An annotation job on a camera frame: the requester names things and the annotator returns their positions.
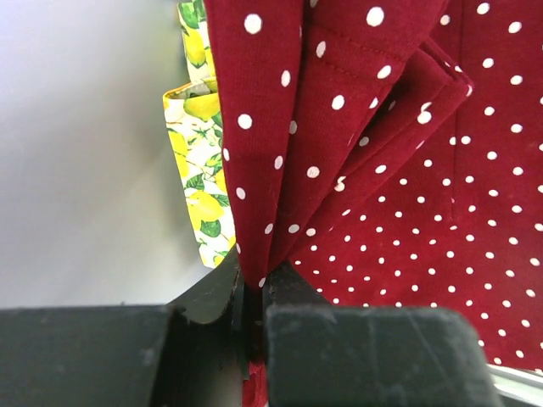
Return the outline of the red polka dot skirt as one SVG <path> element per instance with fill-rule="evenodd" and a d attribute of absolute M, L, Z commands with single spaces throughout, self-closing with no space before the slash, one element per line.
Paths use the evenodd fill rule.
<path fill-rule="evenodd" d="M 208 1 L 239 264 L 542 367 L 542 4 Z"/>

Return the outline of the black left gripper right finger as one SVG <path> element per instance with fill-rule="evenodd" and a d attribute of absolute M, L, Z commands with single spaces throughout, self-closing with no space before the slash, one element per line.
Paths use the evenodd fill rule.
<path fill-rule="evenodd" d="M 330 307 L 289 261 L 282 262 L 267 276 L 261 299 L 265 360 L 279 337 L 308 337 L 313 333 L 316 328 L 311 317 Z"/>

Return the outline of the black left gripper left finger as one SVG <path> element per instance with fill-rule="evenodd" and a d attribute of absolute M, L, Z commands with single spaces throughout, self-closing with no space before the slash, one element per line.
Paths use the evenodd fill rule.
<path fill-rule="evenodd" d="M 208 275 L 169 303 L 165 368 L 175 380 L 214 380 L 232 366 L 249 376 L 246 285 L 233 248 Z"/>

